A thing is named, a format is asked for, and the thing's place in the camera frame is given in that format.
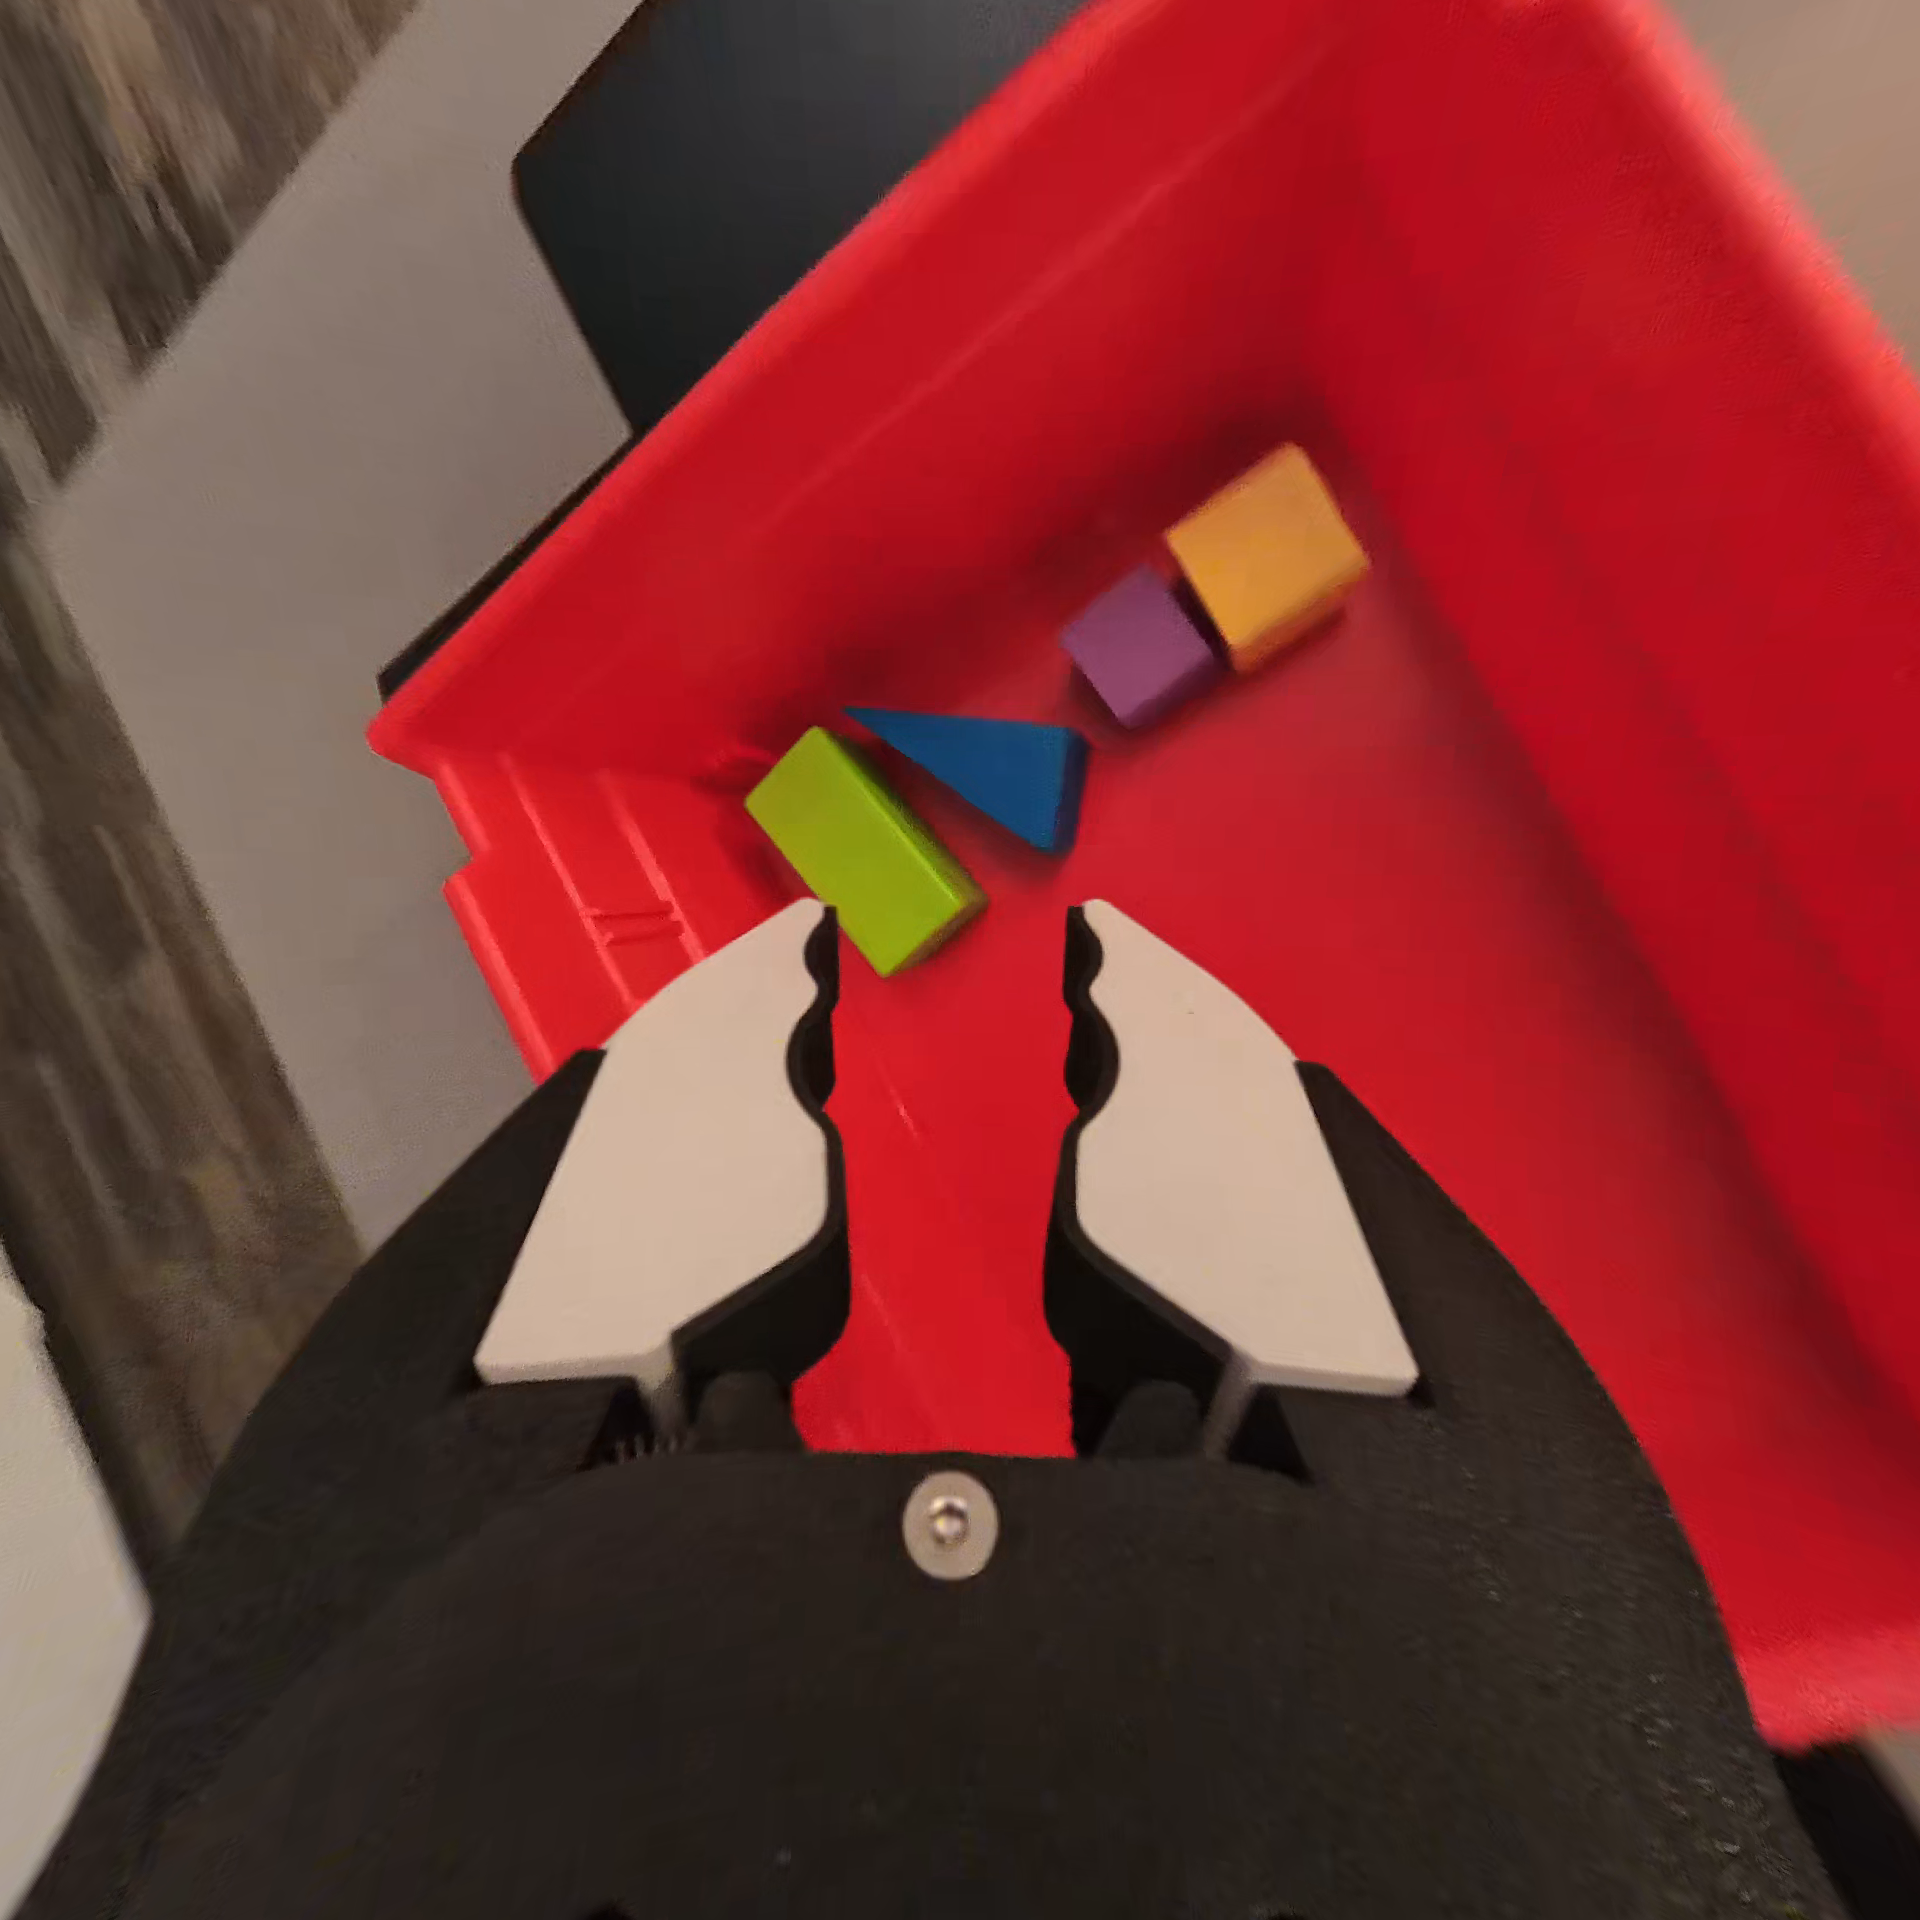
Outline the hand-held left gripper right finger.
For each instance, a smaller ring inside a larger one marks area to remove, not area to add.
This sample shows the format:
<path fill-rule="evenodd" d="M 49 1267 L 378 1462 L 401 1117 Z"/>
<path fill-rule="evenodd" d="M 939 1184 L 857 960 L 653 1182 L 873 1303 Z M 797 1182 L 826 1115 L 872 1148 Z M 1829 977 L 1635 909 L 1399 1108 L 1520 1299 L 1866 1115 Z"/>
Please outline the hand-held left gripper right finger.
<path fill-rule="evenodd" d="M 1072 1439 L 1151 1384 L 1186 1393 L 1203 1443 L 1265 1396 L 1408 1404 L 1423 1367 L 1295 1046 L 1112 900 L 1067 909 L 1064 1005 L 1045 1318 Z"/>

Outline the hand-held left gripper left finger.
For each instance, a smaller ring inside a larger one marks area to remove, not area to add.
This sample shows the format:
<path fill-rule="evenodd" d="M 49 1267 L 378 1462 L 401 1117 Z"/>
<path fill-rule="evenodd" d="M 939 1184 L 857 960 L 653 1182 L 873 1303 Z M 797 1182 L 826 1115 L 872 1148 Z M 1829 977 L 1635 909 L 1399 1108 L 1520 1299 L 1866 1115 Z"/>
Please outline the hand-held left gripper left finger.
<path fill-rule="evenodd" d="M 632 1380 L 658 1432 L 722 1376 L 781 1398 L 849 1326 L 849 1169 L 827 1113 L 842 940 L 797 900 L 601 1046 L 482 1333 L 489 1384 Z"/>

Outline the red plastic bin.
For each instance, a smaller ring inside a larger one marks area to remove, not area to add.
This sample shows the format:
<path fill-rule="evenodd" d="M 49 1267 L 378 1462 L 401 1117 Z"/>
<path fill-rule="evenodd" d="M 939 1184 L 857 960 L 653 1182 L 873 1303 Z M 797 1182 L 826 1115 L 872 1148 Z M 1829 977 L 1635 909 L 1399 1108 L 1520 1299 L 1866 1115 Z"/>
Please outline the red plastic bin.
<path fill-rule="evenodd" d="M 1375 571 L 1253 677 L 1164 534 L 1296 441 Z M 1224 677 L 1119 727 L 1152 567 Z M 1084 5 L 419 660 L 371 750 L 536 1079 L 779 909 L 852 704 L 1096 740 L 837 1021 L 845 1447 L 1055 1452 L 1069 905 L 1328 1065 L 1633 1423 L 1777 1744 L 1915 1723 L 1915 385 L 1656 5 Z"/>

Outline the long green wooden block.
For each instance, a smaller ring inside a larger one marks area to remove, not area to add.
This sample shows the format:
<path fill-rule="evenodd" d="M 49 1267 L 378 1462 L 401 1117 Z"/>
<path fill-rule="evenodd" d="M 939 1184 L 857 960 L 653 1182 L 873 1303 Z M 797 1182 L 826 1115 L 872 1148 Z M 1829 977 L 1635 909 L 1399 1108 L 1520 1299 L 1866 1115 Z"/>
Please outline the long green wooden block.
<path fill-rule="evenodd" d="M 810 727 L 746 808 L 877 976 L 928 960 L 988 907 L 969 868 L 827 727 Z"/>

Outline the blue wooden triangle block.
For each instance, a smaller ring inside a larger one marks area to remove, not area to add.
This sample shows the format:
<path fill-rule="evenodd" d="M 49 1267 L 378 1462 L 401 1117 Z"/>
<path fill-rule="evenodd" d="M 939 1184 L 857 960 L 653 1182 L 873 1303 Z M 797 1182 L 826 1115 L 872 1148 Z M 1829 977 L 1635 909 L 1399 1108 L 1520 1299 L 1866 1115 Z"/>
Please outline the blue wooden triangle block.
<path fill-rule="evenodd" d="M 1089 783 L 1089 740 L 1069 727 L 849 705 L 896 757 L 1039 852 L 1067 855 Z"/>

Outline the purple wooden block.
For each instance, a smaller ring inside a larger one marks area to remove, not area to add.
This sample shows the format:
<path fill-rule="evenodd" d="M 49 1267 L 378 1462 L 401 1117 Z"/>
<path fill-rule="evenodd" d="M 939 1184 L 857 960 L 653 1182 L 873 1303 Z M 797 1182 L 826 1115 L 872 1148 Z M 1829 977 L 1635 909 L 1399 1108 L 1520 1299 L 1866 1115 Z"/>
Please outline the purple wooden block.
<path fill-rule="evenodd" d="M 1106 716 L 1130 731 L 1156 724 L 1226 672 L 1209 633 L 1152 567 L 1130 568 L 1069 617 L 1061 644 Z"/>

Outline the orange wooden block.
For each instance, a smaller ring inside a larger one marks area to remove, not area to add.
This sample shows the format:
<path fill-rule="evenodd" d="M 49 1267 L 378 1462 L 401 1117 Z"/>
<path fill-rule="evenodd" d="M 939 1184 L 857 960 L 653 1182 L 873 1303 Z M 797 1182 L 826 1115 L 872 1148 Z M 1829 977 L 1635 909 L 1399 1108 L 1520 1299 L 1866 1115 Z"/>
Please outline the orange wooden block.
<path fill-rule="evenodd" d="M 1375 571 L 1296 441 L 1172 521 L 1164 542 L 1226 664 L 1244 678 L 1339 615 Z"/>

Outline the dark flat pad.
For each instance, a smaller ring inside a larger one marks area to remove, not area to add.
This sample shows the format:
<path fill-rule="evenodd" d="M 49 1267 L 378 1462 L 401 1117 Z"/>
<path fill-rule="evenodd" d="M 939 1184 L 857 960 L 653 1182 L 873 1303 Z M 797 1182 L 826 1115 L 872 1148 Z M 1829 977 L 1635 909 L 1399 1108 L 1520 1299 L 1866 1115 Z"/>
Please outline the dark flat pad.
<path fill-rule="evenodd" d="M 657 3 L 589 59 L 512 192 L 649 433 L 1075 3 Z"/>

